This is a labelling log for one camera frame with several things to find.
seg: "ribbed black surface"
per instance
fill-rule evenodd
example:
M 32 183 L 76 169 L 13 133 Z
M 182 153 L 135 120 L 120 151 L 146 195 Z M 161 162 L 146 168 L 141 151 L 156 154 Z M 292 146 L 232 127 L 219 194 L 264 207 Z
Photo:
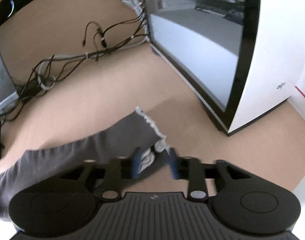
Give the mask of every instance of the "ribbed black surface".
M 17 234 L 12 240 L 33 240 Z M 224 227 L 205 204 L 182 193 L 127 193 L 102 206 L 84 228 L 52 240 L 298 240 L 290 232 L 272 237 L 244 236 Z

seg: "gray cloth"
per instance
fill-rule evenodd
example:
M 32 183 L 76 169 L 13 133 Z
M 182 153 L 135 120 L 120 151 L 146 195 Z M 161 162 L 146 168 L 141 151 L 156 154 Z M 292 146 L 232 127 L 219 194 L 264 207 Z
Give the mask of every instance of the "gray cloth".
M 119 156 L 130 157 L 137 147 L 148 149 L 161 137 L 138 112 L 85 139 L 44 150 L 27 150 L 0 174 L 0 219 L 9 221 L 8 205 L 16 193 L 44 179 L 95 160 L 105 164 Z

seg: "white logo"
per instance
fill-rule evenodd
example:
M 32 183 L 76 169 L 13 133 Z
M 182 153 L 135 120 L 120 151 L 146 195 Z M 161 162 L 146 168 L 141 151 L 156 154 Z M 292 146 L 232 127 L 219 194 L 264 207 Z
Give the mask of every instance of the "white logo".
M 157 195 L 153 195 L 150 197 L 152 200 L 156 200 L 157 198 L 159 198 Z

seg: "circular cover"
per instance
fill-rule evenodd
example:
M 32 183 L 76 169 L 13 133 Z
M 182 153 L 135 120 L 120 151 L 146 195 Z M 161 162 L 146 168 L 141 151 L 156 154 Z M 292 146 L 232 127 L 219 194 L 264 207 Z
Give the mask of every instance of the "circular cover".
M 90 192 L 18 193 L 9 205 L 11 221 L 25 234 L 55 237 L 87 224 L 96 208 Z
M 291 228 L 300 215 L 300 203 L 290 191 L 277 185 L 265 190 L 253 187 L 222 189 L 213 210 L 229 227 L 254 235 L 273 235 Z

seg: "red line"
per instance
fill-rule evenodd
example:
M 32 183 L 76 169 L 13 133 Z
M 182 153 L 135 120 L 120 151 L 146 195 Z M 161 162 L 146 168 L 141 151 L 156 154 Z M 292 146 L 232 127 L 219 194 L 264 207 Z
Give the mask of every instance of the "red line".
M 302 96 L 305 98 L 305 94 L 297 87 L 295 86 L 295 88 L 299 91 L 300 94 L 302 94 Z

